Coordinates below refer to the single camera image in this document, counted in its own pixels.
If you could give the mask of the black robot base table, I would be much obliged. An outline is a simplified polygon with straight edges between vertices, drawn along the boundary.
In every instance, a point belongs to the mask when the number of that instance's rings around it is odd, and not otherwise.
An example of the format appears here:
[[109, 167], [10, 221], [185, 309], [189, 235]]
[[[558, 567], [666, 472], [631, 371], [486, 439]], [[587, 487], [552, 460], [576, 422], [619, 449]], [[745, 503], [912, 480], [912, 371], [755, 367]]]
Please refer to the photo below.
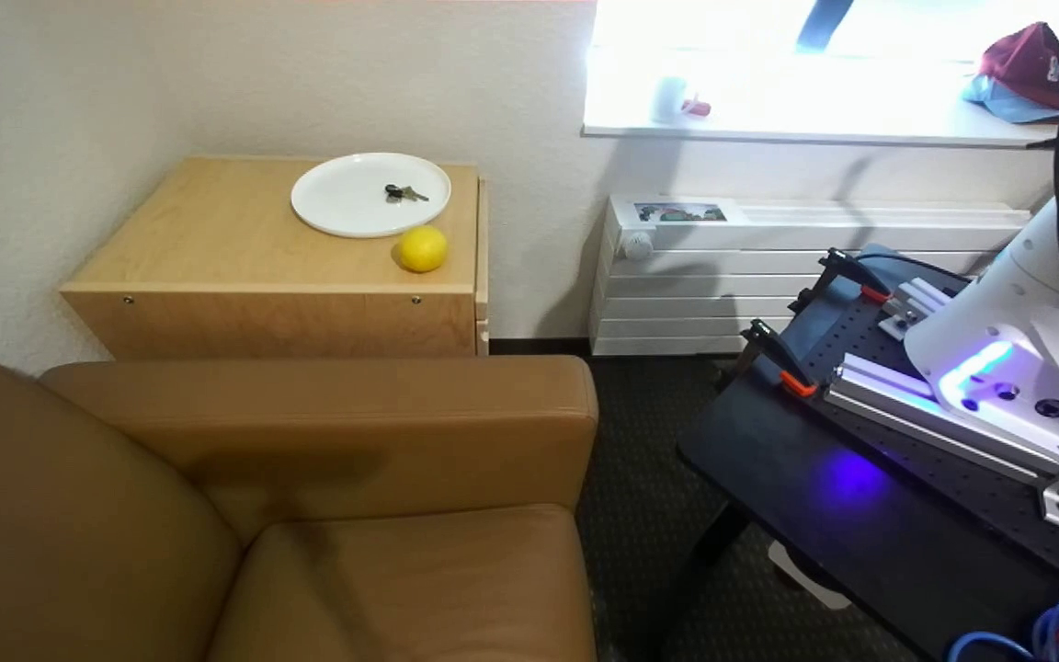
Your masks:
[[[889, 291], [921, 274], [899, 255], [858, 259]], [[993, 662], [1059, 602], [1059, 530], [1037, 518], [1029, 487], [823, 404], [841, 352], [904, 361], [877, 327], [880, 313], [851, 279], [823, 274], [790, 301], [779, 339], [821, 388], [812, 403], [783, 393], [772, 367], [744, 351], [677, 444], [725, 496], [693, 562], [712, 567], [759, 525], [916, 655]]]

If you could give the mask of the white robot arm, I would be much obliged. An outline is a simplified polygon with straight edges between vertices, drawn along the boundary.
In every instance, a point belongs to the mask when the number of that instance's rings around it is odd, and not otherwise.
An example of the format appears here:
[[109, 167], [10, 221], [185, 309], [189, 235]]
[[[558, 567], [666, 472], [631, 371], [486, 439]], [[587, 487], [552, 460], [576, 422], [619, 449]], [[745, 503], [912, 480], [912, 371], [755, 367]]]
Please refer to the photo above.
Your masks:
[[946, 404], [1059, 458], [1054, 204], [973, 282], [916, 323], [904, 352]]

